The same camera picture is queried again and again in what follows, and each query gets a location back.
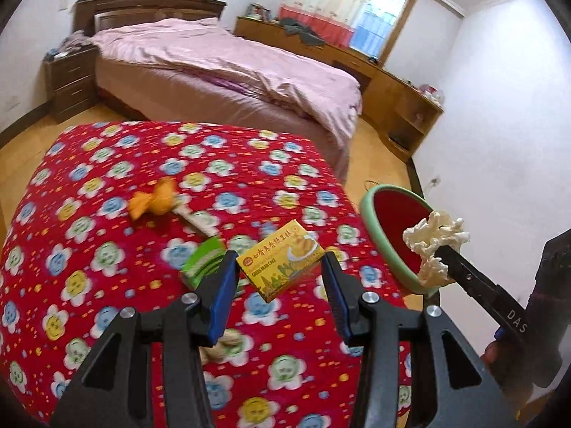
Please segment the white tissue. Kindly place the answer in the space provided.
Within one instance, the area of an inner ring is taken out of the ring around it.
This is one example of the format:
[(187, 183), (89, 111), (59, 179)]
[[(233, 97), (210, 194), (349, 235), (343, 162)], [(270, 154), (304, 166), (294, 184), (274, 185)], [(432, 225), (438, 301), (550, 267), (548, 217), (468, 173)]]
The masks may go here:
[(420, 285), (439, 288), (454, 283), (454, 280), (448, 275), (448, 266), (436, 255), (438, 248), (449, 246), (459, 252), (461, 246), (470, 241), (470, 234), (465, 231), (462, 218), (432, 211), (426, 218), (405, 229), (403, 241), (421, 258), (417, 274)]

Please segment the green mosquito coil box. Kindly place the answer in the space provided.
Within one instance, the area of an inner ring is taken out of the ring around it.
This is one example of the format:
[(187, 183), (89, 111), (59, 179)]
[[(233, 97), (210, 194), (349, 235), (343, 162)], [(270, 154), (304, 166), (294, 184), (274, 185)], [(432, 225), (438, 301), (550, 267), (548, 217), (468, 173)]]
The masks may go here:
[(218, 270), (226, 251), (226, 245), (220, 237), (204, 241), (183, 265), (181, 269), (183, 283), (191, 290), (197, 290), (204, 277)]

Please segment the small orange wrapper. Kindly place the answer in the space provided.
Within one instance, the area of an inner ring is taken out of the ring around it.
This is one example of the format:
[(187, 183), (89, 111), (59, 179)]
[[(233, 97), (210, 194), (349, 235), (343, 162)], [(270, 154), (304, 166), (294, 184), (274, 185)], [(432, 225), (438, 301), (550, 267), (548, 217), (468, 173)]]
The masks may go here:
[(128, 202), (128, 213), (132, 220), (143, 214), (164, 215), (175, 205), (175, 181), (173, 178), (160, 178), (152, 192), (136, 191)]

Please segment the yellow green bean cake box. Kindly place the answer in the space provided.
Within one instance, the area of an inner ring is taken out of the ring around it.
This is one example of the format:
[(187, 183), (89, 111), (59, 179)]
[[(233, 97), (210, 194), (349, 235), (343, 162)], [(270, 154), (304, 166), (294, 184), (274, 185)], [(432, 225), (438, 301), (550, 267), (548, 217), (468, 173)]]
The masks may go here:
[(307, 274), (325, 250), (297, 221), (291, 220), (237, 258), (240, 269), (269, 304)]

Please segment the green red trash basket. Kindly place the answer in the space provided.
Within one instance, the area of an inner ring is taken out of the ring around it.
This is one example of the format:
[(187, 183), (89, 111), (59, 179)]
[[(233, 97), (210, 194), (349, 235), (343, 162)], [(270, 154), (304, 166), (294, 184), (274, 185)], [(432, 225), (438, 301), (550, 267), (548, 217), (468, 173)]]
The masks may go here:
[(403, 240), (405, 229), (428, 218), (430, 205), (412, 191), (394, 184), (369, 189), (360, 202), (360, 215), (367, 232), (401, 287), (416, 295), (432, 297), (438, 288), (420, 284), (421, 258)]

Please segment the peanut in shell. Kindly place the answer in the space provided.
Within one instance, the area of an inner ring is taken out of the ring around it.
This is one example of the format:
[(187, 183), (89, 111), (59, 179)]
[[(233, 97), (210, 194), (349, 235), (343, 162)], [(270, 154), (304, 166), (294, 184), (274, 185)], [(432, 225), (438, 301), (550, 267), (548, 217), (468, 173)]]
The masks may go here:
[(221, 363), (224, 361), (226, 351), (222, 343), (217, 343), (214, 347), (200, 347), (199, 348), (200, 361), (203, 365), (209, 362)]
[(218, 342), (225, 347), (235, 347), (242, 343), (243, 337), (240, 331), (234, 328), (227, 328)]

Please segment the red smiley flower quilt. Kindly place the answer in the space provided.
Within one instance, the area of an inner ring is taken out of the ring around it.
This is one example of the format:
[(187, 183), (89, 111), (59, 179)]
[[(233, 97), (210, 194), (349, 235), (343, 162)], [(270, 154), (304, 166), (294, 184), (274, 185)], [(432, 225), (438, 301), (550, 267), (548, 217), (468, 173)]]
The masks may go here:
[[(329, 166), (305, 138), (183, 123), (76, 126), (47, 151), (1, 259), (1, 374), (48, 421), (87, 353), (126, 306), (168, 305), (200, 238), (175, 214), (132, 220), (128, 203), (169, 180), (226, 246), (245, 251), (299, 222), (363, 286), (401, 304), (391, 272)], [(362, 352), (335, 330), (321, 276), (276, 300), (250, 285), (231, 345), (205, 383), (220, 427), (346, 427)]]

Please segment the beige cardboard strip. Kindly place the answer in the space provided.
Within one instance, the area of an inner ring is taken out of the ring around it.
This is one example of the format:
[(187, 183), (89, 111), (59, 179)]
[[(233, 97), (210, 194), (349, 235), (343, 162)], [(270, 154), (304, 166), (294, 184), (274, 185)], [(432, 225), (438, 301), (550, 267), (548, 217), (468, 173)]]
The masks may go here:
[(219, 235), (219, 220), (206, 211), (192, 212), (186, 205), (178, 205), (173, 208), (173, 213), (179, 215), (202, 237), (213, 238)]

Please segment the pink bed quilt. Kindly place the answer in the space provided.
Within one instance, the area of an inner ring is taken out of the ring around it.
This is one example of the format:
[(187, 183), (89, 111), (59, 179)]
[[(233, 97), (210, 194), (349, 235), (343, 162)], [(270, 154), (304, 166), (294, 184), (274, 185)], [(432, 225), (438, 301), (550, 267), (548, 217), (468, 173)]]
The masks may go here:
[(214, 17), (103, 29), (92, 42), (110, 62), (202, 72), (292, 106), (317, 120), (341, 146), (354, 135), (362, 110), (359, 84), (347, 72), (236, 37)]

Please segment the dark wooden nightstand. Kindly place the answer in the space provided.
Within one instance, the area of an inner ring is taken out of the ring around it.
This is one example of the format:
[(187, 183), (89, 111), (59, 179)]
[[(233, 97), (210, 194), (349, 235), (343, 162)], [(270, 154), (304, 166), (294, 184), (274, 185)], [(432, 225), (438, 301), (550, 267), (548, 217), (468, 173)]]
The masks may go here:
[(99, 49), (88, 46), (74, 53), (45, 56), (50, 115), (57, 123), (63, 123), (99, 102), (95, 77), (98, 55)]

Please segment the dark clothes on cabinet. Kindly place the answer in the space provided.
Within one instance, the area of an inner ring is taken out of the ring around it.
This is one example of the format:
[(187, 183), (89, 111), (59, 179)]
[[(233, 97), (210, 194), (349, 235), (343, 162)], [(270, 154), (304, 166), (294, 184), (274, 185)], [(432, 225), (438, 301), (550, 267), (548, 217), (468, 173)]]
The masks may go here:
[(292, 19), (291, 17), (283, 17), (279, 21), (279, 25), (284, 28), (285, 34), (287, 36), (298, 35), (302, 44), (307, 46), (322, 46), (325, 45), (324, 39), (321, 38), (318, 33), (307, 26), (306, 24), (300, 22), (297, 19)]

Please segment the clothes on nightstand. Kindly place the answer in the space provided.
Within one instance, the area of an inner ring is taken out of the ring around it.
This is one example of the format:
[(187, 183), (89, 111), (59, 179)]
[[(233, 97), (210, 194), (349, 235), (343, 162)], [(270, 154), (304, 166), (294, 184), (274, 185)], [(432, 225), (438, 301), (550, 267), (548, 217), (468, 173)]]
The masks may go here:
[(84, 34), (83, 30), (73, 32), (69, 35), (57, 49), (50, 49), (45, 53), (45, 61), (52, 61), (69, 54), (75, 54), (86, 49), (92, 49), (93, 43), (90, 37)]

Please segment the dark wooden headboard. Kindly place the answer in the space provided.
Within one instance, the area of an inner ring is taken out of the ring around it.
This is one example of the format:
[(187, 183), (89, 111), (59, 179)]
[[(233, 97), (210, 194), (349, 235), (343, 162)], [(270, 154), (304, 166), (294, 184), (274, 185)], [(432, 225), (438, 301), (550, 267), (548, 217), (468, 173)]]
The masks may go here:
[(77, 0), (72, 30), (83, 30), (86, 35), (92, 36), (98, 31), (96, 17), (99, 14), (123, 10), (197, 10), (219, 19), (226, 5), (220, 0)]

